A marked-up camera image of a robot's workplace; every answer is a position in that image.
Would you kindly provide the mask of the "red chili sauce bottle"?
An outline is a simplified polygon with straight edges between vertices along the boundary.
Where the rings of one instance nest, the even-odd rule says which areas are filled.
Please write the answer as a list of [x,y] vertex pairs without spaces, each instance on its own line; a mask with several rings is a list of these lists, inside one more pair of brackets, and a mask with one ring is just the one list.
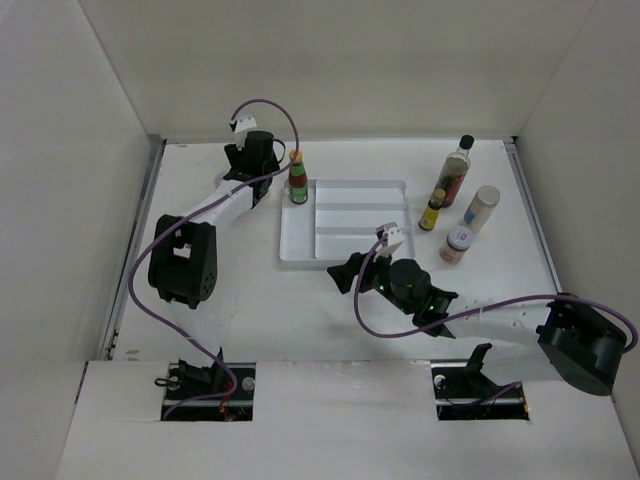
[[296,204],[304,204],[308,200],[308,178],[300,151],[289,152],[291,166],[289,169],[289,198]]

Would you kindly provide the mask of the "small yellow oil bottle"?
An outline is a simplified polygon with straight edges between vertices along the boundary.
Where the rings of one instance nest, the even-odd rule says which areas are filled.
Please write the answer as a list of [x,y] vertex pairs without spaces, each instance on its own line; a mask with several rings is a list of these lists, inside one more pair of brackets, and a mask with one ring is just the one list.
[[419,222],[418,226],[425,231],[431,231],[434,229],[442,204],[446,197],[446,192],[442,188],[436,188],[425,208]]

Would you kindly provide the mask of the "orange label jar white lid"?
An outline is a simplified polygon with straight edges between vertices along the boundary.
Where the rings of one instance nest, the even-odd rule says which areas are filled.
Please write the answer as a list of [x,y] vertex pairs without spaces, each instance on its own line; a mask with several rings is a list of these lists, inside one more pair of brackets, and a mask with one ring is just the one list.
[[439,253],[440,257],[448,263],[457,264],[470,249],[474,241],[473,232],[465,226],[453,228],[446,236]]

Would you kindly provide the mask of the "white peppercorn jar blue label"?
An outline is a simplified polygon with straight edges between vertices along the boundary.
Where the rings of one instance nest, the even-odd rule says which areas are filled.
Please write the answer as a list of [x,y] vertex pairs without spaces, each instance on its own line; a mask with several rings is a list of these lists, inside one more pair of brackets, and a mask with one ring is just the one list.
[[462,217],[462,225],[477,235],[498,205],[500,198],[500,191],[496,187],[481,186]]

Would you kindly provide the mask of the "tall dark sauce bottle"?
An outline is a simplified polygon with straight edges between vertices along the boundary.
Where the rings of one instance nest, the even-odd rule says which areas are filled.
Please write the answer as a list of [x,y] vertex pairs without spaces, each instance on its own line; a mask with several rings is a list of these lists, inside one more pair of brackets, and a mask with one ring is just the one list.
[[450,207],[460,190],[460,187],[471,167],[469,152],[473,147],[475,138],[472,135],[463,135],[458,147],[445,159],[440,171],[435,188],[445,192],[442,207]]

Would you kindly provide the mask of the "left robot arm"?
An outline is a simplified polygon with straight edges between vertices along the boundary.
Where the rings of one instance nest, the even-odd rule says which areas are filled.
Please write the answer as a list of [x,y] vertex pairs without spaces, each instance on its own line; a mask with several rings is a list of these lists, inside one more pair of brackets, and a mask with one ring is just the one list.
[[246,134],[244,146],[224,147],[230,170],[213,194],[195,209],[213,203],[201,216],[183,222],[164,214],[156,222],[154,236],[173,228],[151,252],[148,282],[166,303],[171,321],[212,354],[222,345],[216,337],[212,296],[218,279],[218,240],[240,215],[250,211],[268,193],[272,173],[279,170],[274,135],[261,130]]

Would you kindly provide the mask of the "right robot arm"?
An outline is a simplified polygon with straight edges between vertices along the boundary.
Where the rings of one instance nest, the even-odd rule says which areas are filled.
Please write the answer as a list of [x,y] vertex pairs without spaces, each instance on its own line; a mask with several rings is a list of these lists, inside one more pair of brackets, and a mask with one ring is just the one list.
[[466,388],[479,396],[529,380],[562,380],[608,396],[623,355],[639,340],[635,329],[612,322],[613,310],[572,295],[465,300],[435,287],[412,259],[354,253],[327,273],[341,293],[374,291],[411,317],[410,335],[479,340],[463,373]]

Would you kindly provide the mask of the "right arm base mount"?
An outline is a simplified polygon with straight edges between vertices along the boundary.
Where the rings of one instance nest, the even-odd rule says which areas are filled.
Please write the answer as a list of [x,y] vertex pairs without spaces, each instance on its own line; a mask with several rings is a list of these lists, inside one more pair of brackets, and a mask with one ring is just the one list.
[[497,385],[481,372],[491,347],[476,346],[467,360],[431,364],[440,421],[529,420],[521,383]]

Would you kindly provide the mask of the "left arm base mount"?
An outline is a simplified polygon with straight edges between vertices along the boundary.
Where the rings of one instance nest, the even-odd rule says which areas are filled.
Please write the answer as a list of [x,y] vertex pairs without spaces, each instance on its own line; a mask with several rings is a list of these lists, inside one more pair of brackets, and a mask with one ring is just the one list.
[[154,380],[163,390],[160,419],[169,422],[248,422],[253,419],[256,364],[230,363],[229,373],[213,362],[194,366],[179,359]]

